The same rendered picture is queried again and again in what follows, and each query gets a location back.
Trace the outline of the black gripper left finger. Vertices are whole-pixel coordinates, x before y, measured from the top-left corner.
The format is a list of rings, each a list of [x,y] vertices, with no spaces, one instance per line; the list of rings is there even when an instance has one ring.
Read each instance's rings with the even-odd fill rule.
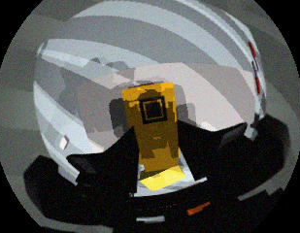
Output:
[[[139,147],[134,125],[109,149],[94,154],[71,154],[72,167],[88,174],[108,175],[121,183],[130,194],[137,193]]]

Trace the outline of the small white rectangular block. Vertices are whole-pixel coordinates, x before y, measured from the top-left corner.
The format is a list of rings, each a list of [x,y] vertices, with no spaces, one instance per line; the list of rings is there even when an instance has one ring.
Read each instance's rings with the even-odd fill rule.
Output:
[[[63,136],[63,140],[60,141],[61,150],[67,149],[68,144],[69,144],[69,140],[67,139],[67,136]]]

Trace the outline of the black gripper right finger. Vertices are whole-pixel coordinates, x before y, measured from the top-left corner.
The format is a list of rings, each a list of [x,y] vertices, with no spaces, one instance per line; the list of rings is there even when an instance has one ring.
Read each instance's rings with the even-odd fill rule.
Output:
[[[205,171],[211,166],[213,160],[220,152],[220,148],[236,137],[244,135],[247,124],[231,125],[220,131],[208,131],[177,119],[178,147],[180,147],[185,163],[188,164],[192,178],[196,182],[205,178]]]

